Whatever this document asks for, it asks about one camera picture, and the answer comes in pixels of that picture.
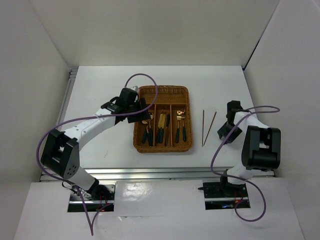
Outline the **brown chopstick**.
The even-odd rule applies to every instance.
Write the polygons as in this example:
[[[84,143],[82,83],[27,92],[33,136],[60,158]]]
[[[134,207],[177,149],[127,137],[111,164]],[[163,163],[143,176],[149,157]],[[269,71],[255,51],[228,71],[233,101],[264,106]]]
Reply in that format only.
[[[205,126],[205,110],[202,110],[202,121],[201,121],[201,147],[204,146],[204,126]]]
[[[216,115],[217,115],[217,111],[215,111],[214,114],[213,114],[213,117],[212,117],[212,120],[211,120],[211,122],[210,122],[208,131],[207,131],[207,134],[206,134],[205,139],[204,139],[204,141],[203,141],[203,147],[205,146],[205,144],[206,144],[206,142],[207,142],[207,139],[208,139],[209,134],[210,134],[210,132],[211,132],[211,129],[212,129],[213,123],[214,123],[214,121],[215,121]]]

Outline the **large gold spoon green handle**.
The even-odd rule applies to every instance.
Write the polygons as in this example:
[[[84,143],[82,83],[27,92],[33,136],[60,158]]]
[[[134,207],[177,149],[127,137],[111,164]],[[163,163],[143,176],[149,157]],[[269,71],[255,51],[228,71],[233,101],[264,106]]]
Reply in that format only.
[[[153,146],[153,130],[151,126],[151,121],[153,120],[153,114],[149,113],[150,119],[147,120],[148,122],[148,144],[150,147]]]

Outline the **gold knife green handle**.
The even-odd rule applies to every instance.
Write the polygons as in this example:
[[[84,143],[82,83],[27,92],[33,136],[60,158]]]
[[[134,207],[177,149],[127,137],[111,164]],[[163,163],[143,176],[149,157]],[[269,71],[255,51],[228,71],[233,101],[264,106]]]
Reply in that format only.
[[[165,129],[165,123],[166,123],[166,114],[163,114],[162,117],[162,124],[161,124],[161,132],[160,132],[160,138],[159,138],[159,142],[162,144],[163,143],[163,139],[164,139],[164,129]]]
[[[156,143],[160,142],[162,119],[163,119],[163,112],[160,114],[159,120],[158,120],[158,130],[157,130],[157,136],[156,136]]]

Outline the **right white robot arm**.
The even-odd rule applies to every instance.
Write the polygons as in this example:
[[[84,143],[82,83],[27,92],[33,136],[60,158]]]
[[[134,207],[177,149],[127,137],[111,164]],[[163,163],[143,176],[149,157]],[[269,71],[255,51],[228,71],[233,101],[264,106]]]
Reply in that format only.
[[[281,162],[281,131],[260,122],[241,102],[227,103],[226,122],[217,131],[221,140],[231,144],[241,133],[245,134],[240,162],[226,170],[218,184],[223,196],[230,196],[236,185],[261,172],[277,169]]]

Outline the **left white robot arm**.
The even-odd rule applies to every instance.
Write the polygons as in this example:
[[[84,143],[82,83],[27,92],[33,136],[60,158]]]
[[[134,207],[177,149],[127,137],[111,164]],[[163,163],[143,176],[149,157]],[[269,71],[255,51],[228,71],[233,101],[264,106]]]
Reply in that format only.
[[[135,123],[150,118],[146,110],[138,114],[122,115],[138,112],[147,107],[143,98],[138,100],[138,90],[137,86],[124,87],[120,96],[104,103],[92,119],[86,119],[64,131],[57,129],[50,131],[40,159],[41,164],[63,180],[77,185],[81,189],[81,194],[88,200],[93,200],[100,192],[105,192],[107,189],[99,183],[99,180],[80,166],[80,151],[100,133],[125,119],[129,123]]]

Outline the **wicker cutlery tray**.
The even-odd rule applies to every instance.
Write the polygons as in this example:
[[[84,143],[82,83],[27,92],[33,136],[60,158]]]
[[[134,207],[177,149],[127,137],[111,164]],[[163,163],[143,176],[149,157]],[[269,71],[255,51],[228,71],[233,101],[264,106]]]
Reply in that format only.
[[[135,123],[133,146],[139,153],[183,153],[193,146],[189,91],[185,86],[142,86],[138,96],[151,105],[150,120]]]

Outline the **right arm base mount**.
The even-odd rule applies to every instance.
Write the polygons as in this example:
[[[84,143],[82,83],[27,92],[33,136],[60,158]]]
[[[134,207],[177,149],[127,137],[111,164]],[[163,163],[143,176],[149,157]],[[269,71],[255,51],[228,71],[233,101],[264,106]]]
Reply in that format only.
[[[225,177],[219,182],[203,182],[198,188],[203,192],[206,210],[248,209],[251,207],[245,184],[231,184]]]

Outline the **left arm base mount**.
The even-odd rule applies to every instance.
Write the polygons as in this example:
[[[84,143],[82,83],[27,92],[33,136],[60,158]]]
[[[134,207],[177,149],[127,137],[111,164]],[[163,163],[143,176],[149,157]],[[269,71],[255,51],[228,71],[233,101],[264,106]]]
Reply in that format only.
[[[81,195],[74,186],[62,182],[62,187],[70,190],[70,197],[67,211],[69,213],[84,212]],[[115,202],[116,185],[114,183],[107,185],[100,185],[98,190],[89,194],[82,189],[80,193],[84,199],[84,203],[88,212],[113,212]]]

